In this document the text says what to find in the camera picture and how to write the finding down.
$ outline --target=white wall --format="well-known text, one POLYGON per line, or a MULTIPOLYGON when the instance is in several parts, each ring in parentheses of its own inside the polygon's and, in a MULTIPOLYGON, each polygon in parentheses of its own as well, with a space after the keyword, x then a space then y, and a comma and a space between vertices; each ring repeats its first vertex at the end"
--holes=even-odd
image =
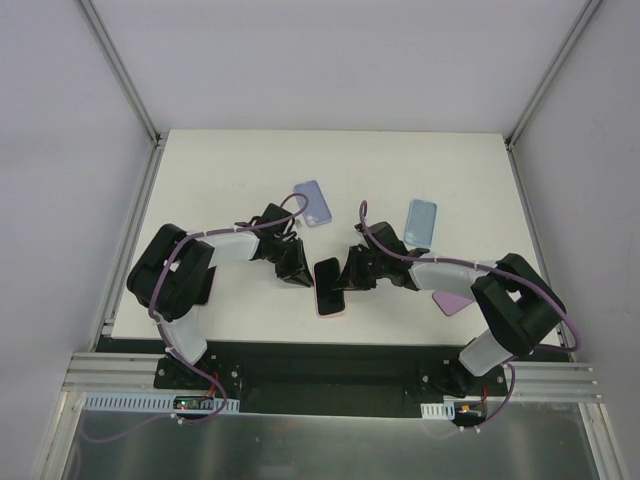
POLYGON ((640 2, 609 0, 516 147, 553 285, 640 478, 640 2))
POLYGON ((161 131, 509 133, 585 0, 96 0, 161 131))
POLYGON ((0 478, 32 469, 150 146, 74 2, 0 2, 0 478))

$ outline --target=pink phone case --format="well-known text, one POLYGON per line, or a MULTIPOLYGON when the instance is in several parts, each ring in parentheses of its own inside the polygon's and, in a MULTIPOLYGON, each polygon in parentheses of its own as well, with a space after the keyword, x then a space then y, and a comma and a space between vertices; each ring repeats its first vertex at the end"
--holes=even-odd
POLYGON ((455 315, 464 307, 473 303, 473 300, 449 292, 433 292, 431 298, 447 317, 455 315))

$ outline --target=blue phone case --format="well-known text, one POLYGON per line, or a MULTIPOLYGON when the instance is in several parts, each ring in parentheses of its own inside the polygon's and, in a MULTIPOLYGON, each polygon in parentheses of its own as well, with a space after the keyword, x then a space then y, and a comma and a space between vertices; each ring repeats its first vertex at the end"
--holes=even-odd
POLYGON ((430 248, 438 206, 426 200, 414 199, 404 229, 404 242, 418 248, 430 248))
MULTIPOLYGON (((309 198, 309 206, 302 215, 307 226, 310 228, 319 227, 331 221, 331 212, 327 206, 327 202, 322 195, 320 185, 315 180, 299 183, 293 187, 296 193, 304 193, 309 198)), ((300 208, 304 206, 304 199, 296 197, 300 208)))

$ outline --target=phone screen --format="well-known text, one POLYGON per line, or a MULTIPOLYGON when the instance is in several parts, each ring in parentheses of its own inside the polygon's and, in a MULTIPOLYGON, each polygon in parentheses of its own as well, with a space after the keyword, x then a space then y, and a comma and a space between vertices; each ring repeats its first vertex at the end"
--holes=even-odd
POLYGON ((340 276, 340 263, 333 257, 318 262, 313 267, 316 280, 316 303, 318 315, 321 317, 333 315, 344 310, 344 290, 334 290, 334 285, 340 276))

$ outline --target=black phone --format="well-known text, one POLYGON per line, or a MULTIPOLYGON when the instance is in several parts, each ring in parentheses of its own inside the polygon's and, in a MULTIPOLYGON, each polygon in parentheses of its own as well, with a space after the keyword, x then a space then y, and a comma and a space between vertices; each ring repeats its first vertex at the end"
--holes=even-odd
POLYGON ((338 259, 328 258, 313 266, 313 274, 316 280, 316 305, 318 315, 321 317, 340 313, 345 309, 344 290, 334 289, 334 285, 340 276, 340 263, 338 259))

